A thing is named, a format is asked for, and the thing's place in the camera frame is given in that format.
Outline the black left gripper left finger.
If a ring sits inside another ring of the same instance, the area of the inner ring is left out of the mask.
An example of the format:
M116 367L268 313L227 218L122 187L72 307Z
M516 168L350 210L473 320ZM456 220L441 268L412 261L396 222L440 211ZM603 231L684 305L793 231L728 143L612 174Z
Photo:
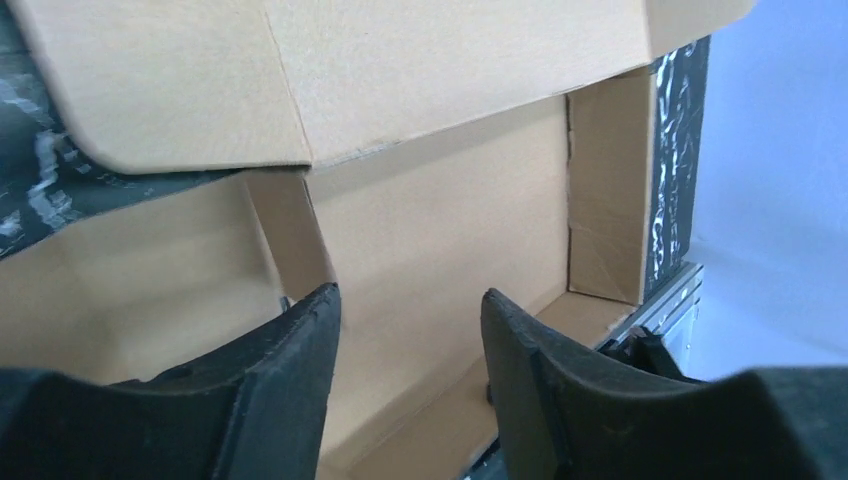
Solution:
M154 379L96 385L1 372L5 479L312 479L341 297L319 286L255 330Z

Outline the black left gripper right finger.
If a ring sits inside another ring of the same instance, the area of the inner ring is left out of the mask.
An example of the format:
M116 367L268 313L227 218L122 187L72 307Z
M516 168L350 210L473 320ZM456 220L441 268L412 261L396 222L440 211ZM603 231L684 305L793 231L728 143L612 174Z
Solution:
M544 325L497 290L481 333L512 479L843 479L847 371L756 368L703 382L645 370Z

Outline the brown cardboard box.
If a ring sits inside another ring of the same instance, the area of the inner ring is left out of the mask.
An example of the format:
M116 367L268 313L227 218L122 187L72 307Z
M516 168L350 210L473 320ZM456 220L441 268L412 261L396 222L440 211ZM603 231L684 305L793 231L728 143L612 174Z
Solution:
M456 479L480 303L594 344L647 289L662 115L750 1L5 1L1 372L147 382L326 283L316 476Z

